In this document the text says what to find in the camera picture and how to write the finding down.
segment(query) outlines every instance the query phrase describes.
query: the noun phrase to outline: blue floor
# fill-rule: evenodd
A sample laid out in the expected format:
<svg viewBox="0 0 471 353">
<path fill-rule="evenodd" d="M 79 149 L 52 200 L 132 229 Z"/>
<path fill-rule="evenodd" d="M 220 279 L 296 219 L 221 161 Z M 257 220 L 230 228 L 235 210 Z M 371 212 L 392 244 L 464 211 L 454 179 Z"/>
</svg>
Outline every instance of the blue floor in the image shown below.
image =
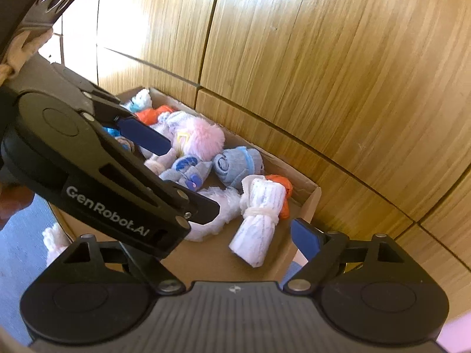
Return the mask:
<svg viewBox="0 0 471 353">
<path fill-rule="evenodd" d="M 36 195 L 0 231 L 0 325 L 25 345 L 31 339 L 19 314 L 20 297 L 46 268 L 42 232 L 55 222 L 47 202 Z"/>
</svg>

